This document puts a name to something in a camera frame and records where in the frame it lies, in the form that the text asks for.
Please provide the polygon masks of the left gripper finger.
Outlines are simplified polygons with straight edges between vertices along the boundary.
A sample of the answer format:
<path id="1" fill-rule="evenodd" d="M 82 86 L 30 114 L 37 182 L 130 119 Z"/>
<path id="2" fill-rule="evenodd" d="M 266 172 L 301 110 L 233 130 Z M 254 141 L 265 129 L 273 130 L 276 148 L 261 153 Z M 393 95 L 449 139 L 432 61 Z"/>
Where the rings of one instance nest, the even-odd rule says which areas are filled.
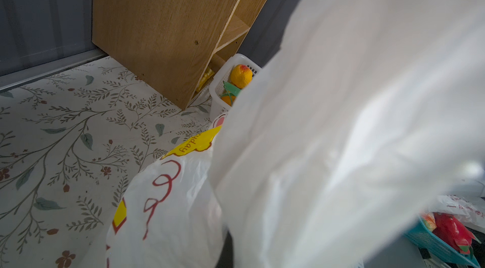
<path id="1" fill-rule="evenodd" d="M 227 232 L 224 246 L 221 251 L 219 260 L 215 268 L 233 268 L 234 267 L 234 247 L 232 236 L 230 232 Z"/>

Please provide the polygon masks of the white plastic grocery bag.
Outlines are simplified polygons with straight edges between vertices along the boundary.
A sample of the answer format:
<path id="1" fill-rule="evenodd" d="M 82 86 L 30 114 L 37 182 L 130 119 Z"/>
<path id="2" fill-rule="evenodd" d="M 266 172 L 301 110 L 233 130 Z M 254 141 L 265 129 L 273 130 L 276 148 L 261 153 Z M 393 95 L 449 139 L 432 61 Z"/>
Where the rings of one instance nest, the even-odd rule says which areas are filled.
<path id="1" fill-rule="evenodd" d="M 82 267 L 356 267 L 484 173 L 484 0 L 300 0 L 223 124 L 137 174 Z"/>

